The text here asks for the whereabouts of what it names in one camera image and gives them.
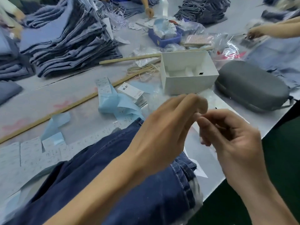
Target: light blue paper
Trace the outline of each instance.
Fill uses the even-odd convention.
[[[61,132],[58,132],[57,134],[52,135],[48,139],[51,139],[51,141],[53,142],[54,145],[58,145],[59,143],[65,141],[64,136],[62,135]]]
[[[154,93],[154,86],[150,83],[144,83],[139,81],[130,81],[131,86],[144,91],[145,93],[152,94]]]
[[[53,115],[52,118],[49,120],[48,125],[40,139],[43,141],[59,133],[59,127],[68,123],[70,119],[71,116],[69,112]]]
[[[100,113],[113,113],[118,121],[127,118],[144,120],[141,109],[125,94],[117,93],[112,85],[110,85],[112,93],[104,93],[99,96]]]

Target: stack of folded clothes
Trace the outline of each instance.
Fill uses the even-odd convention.
[[[71,160],[58,163],[36,195],[5,224],[44,224],[127,149],[142,123],[139,118],[126,129],[113,131],[83,149]],[[185,224],[203,205],[193,173],[196,167],[182,152],[165,170],[149,176],[122,197],[102,224]]]
[[[28,60],[19,55],[16,43],[8,34],[0,28],[0,105],[22,91],[22,87],[12,81],[33,75]]]
[[[44,6],[26,16],[20,53],[30,57],[38,77],[122,57],[118,42],[111,40],[101,20],[104,5],[100,1],[97,9],[82,0],[60,0],[56,6]]]
[[[230,0],[183,0],[175,17],[201,24],[219,23],[227,19],[224,13],[229,6]]]
[[[160,0],[148,0],[149,7],[152,7],[159,3]],[[110,3],[104,3],[108,8],[119,9],[124,15],[124,18],[132,17],[133,15],[143,13],[145,8],[141,0],[130,0],[130,1],[111,1]]]

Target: dark blue jeans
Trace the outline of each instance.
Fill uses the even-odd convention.
[[[85,148],[70,161],[59,163],[28,205],[7,224],[43,224],[127,149],[141,124],[142,120],[137,119],[128,128]],[[181,153],[169,167],[146,178],[121,198],[103,224],[174,222],[195,205],[188,183],[195,177],[195,168],[196,164]]]

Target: person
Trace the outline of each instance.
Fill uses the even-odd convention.
[[[275,24],[264,24],[253,27],[248,31],[247,37],[249,39],[255,39],[264,35],[282,39],[299,37],[300,16]]]
[[[130,1],[139,4],[139,0],[130,0]],[[153,16],[154,16],[154,10],[153,10],[153,8],[149,7],[148,0],[141,0],[141,2],[142,2],[142,4],[145,7],[145,13],[148,16],[148,18],[153,18]]]
[[[145,120],[128,149],[44,225],[100,224],[122,196],[183,151],[195,121],[201,143],[215,147],[227,181],[242,198],[252,223],[297,225],[268,176],[260,132],[227,109],[207,109],[206,99],[195,94],[167,100]]]

